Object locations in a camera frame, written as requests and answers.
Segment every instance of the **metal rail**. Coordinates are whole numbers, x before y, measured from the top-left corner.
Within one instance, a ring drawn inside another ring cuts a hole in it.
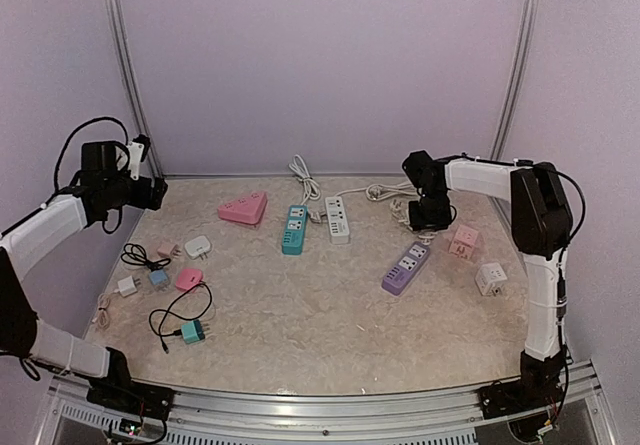
[[[591,362],[572,365],[569,378],[567,403],[600,393]],[[420,437],[465,434],[470,428],[531,413],[484,420],[476,395],[483,385],[486,384],[428,392],[336,397],[273,396],[173,387],[177,394],[168,422],[169,436],[173,438],[167,443],[197,444],[197,440],[206,437],[251,444],[405,443]],[[88,404],[87,389],[82,380],[54,378],[49,396],[56,400],[52,405],[56,413],[61,412],[60,407],[65,404],[82,407],[85,412],[88,410],[85,422],[97,428],[104,427],[108,420],[135,419]],[[152,430],[158,429],[156,422],[150,421],[150,424]]]
[[[109,25],[113,42],[116,48],[118,63],[120,64],[120,73],[124,84],[125,92],[133,114],[133,120],[138,133],[143,133],[151,139],[152,147],[149,150],[149,167],[154,178],[161,177],[162,166],[158,158],[155,147],[153,146],[153,137],[147,125],[144,110],[142,108],[142,100],[138,91],[133,65],[131,63],[131,55],[127,45],[127,33],[124,26],[124,18],[122,16],[122,7],[120,0],[105,0],[107,5],[107,13],[109,16]]]
[[[504,152],[507,136],[513,122],[518,96],[520,95],[522,79],[524,78],[537,11],[538,0],[524,0],[524,9],[522,11],[522,20],[518,33],[516,53],[511,67],[511,77],[507,87],[507,96],[502,106],[498,131],[496,132],[491,153],[489,154],[491,160],[500,160]]]

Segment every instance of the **beige marble surface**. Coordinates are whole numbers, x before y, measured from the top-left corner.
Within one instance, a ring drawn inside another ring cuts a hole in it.
[[[393,177],[320,177],[324,196]],[[264,221],[254,230],[218,219],[223,202],[266,190]],[[494,380],[518,373],[526,337],[526,277],[485,197],[451,192],[455,224],[481,234],[466,261],[447,253],[451,231],[432,243],[424,269],[400,297],[381,280],[414,240],[391,216],[389,202],[364,194],[345,196],[351,244],[329,242],[327,225],[307,224],[304,253],[285,256],[280,241],[289,205],[299,203],[293,178],[171,181],[163,208],[146,212],[132,241],[154,251],[163,241],[184,244],[206,235],[213,251],[204,261],[186,256],[168,268],[204,271],[216,310],[203,342],[168,339],[163,352],[149,329],[149,312],[178,296],[175,287],[154,291],[143,270],[119,264],[108,290],[133,274],[140,291],[114,295],[111,326],[94,327],[88,339],[122,350],[135,378],[172,385],[299,395],[375,394],[435,389]],[[311,202],[320,209],[322,202]],[[509,282],[502,296],[482,297],[474,276],[480,264],[499,261]],[[197,312],[206,292],[189,296],[176,311]],[[180,322],[169,319],[167,329]]]

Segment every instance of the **metal frame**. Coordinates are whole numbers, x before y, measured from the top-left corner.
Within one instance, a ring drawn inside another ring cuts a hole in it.
[[[607,422],[602,390],[591,362],[570,367],[566,402],[586,400],[601,445],[615,445]],[[484,420],[478,384],[429,392],[343,397],[302,397],[212,392],[173,387],[177,394],[166,443],[367,443],[404,444],[468,435],[470,430],[529,415]],[[48,414],[37,445],[50,445],[60,416],[95,428],[121,418],[135,419],[88,404],[87,384],[72,377],[54,377],[47,397]],[[156,422],[150,422],[154,433]]]
[[[133,71],[133,64],[127,44],[126,29],[120,0],[106,0],[106,7],[109,15],[111,33],[113,35],[113,40],[116,47],[118,62],[120,64],[120,72],[122,74],[122,80],[125,87],[127,99],[133,113],[135,126],[138,129],[139,133],[144,133],[149,136],[153,143],[153,137],[145,118],[144,109],[142,107],[142,100],[140,98],[140,92],[138,90],[138,85],[136,83],[135,74]],[[507,95],[505,97],[505,101],[500,113],[498,130],[496,132],[491,147],[491,152],[489,154],[492,160],[498,160],[502,155],[507,136],[511,128],[516,103],[520,93],[522,79],[524,77],[530,43],[533,36],[533,27],[537,9],[538,0],[524,0],[522,19],[520,22],[518,39],[516,42],[516,50],[511,67],[511,75],[507,86]],[[160,159],[157,153],[154,152],[154,147],[151,148],[149,156],[151,172],[153,173],[154,177],[164,176]],[[189,176],[173,174],[171,175],[171,177],[188,178]]]
[[[522,21],[520,22],[520,32],[518,33],[516,53],[513,58],[513,66],[511,67],[511,77],[507,87],[507,96],[502,106],[498,131],[496,132],[491,153],[489,154],[491,160],[500,159],[507,142],[507,136],[513,121],[513,114],[518,102],[520,87],[522,85],[522,79],[524,77],[524,71],[527,64],[527,56],[529,55],[529,48],[531,45],[531,38],[533,37],[533,26],[535,24],[537,11],[538,0],[524,0]]]
[[[118,63],[120,64],[122,82],[124,84],[129,106],[131,107],[135,127],[138,130],[138,133],[147,135],[151,139],[151,143],[153,144],[153,137],[151,136],[151,131],[149,130],[149,126],[147,125],[147,119],[145,118],[144,110],[142,108],[142,100],[140,99],[140,92],[138,91],[138,85],[136,83],[135,74],[133,72],[133,65],[131,63],[131,55],[129,54],[129,47],[127,45],[127,33],[124,26],[124,18],[122,16],[122,7],[120,5],[120,0],[105,1],[107,6],[107,13],[109,16],[111,34],[113,35],[116,55],[118,57]],[[163,176],[160,159],[155,152],[154,146],[152,146],[149,150],[149,167],[154,178]]]

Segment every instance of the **teal power strip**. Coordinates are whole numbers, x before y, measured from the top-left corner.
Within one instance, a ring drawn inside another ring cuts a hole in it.
[[[291,205],[287,214],[282,237],[282,253],[285,255],[300,255],[304,243],[304,230],[307,226],[307,207]]]

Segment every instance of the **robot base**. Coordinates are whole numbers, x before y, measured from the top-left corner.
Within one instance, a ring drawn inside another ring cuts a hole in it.
[[[175,392],[167,387],[134,382],[127,359],[119,350],[109,350],[109,373],[104,378],[88,378],[87,401],[135,416],[167,420]]]
[[[563,394],[560,371],[564,361],[562,352],[544,362],[522,352],[519,380],[494,382],[478,390],[483,417],[491,419],[514,415],[559,403]]]

